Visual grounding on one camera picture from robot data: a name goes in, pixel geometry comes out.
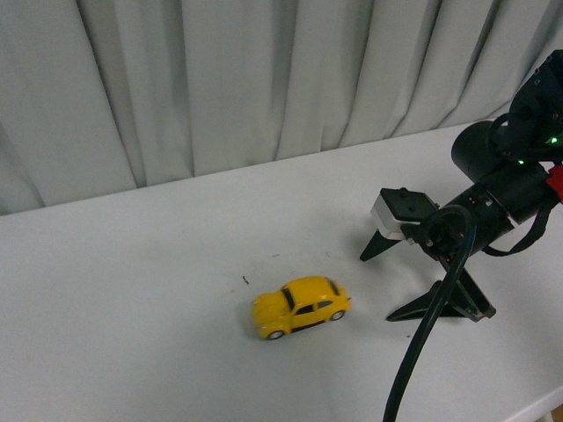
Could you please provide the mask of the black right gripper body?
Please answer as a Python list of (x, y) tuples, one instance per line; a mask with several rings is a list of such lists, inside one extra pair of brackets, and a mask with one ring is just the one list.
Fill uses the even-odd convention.
[(401, 230), (431, 258), (451, 263), (475, 231), (473, 255), (514, 228), (508, 214), (481, 184), (476, 184), (444, 207), (432, 211), (417, 225), (404, 224)]

